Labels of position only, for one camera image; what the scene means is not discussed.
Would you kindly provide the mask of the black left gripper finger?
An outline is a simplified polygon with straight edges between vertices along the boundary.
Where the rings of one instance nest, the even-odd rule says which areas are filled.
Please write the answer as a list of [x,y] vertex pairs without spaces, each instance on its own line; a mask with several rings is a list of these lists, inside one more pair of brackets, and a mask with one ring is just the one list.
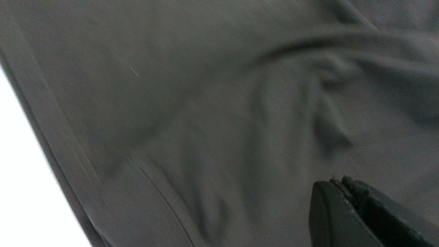
[[313,247],[437,247],[438,226],[374,187],[344,176],[312,186]]

